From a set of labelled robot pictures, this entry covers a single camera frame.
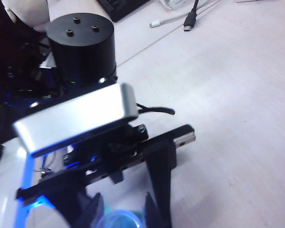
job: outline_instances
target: white table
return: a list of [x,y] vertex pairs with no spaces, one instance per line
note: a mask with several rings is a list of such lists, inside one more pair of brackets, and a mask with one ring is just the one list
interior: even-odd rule
[[[53,18],[104,15],[92,0],[63,2],[73,7],[56,5]],[[176,110],[144,114],[133,125],[146,124],[151,137],[187,123],[196,129],[172,172],[174,227],[285,228],[285,0],[223,0],[188,33],[177,28],[182,20],[148,28],[168,14],[151,1],[115,24],[115,41],[119,82],[131,84],[141,104]],[[150,187],[146,174],[141,165],[126,170],[124,182],[105,179],[88,192],[139,209]],[[32,214],[35,228],[64,227],[48,209]]]

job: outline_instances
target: screw hole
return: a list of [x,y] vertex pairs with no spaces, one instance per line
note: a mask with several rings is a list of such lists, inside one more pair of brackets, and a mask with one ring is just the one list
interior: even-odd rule
[[99,32],[99,27],[97,25],[93,25],[92,29],[94,32]]
[[75,24],[79,24],[80,23],[80,19],[78,17],[74,17],[73,21]]
[[74,36],[74,32],[73,32],[72,30],[70,30],[70,29],[68,29],[68,30],[66,31],[66,34],[67,34],[69,37]]

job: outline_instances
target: keyboard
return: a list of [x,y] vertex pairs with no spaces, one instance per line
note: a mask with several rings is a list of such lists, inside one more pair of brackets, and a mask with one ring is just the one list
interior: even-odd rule
[[117,22],[121,18],[132,13],[134,10],[149,0],[97,0],[107,12],[112,21]]

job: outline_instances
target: black cylindrical motor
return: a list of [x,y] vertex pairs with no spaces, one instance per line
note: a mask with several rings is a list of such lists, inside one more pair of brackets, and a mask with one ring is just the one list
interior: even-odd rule
[[92,13],[68,14],[50,23],[47,36],[67,91],[100,79],[115,80],[114,27],[108,19]]

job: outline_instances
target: black cable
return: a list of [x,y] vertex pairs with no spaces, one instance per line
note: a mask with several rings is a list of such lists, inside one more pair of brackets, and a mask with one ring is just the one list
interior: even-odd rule
[[195,2],[194,2],[194,5],[193,5],[193,8],[192,8],[191,12],[196,12],[196,9],[198,8],[198,3],[199,3],[199,0],[195,0]]
[[148,112],[156,112],[156,113],[167,113],[170,115],[174,115],[175,111],[171,108],[164,108],[164,107],[155,107],[155,108],[143,108],[138,110],[139,114],[148,113]]
[[140,108],[147,108],[146,106],[139,104],[139,103],[136,103],[136,105],[137,105],[137,107],[140,107]]
[[188,13],[188,16],[186,17],[185,19],[185,22],[184,22],[184,31],[188,32],[188,31],[191,31],[191,29],[194,27],[195,25],[195,22],[196,22],[196,9],[198,7],[198,2],[199,0],[195,0],[194,2],[194,5],[193,5],[193,8],[191,10],[190,13]]

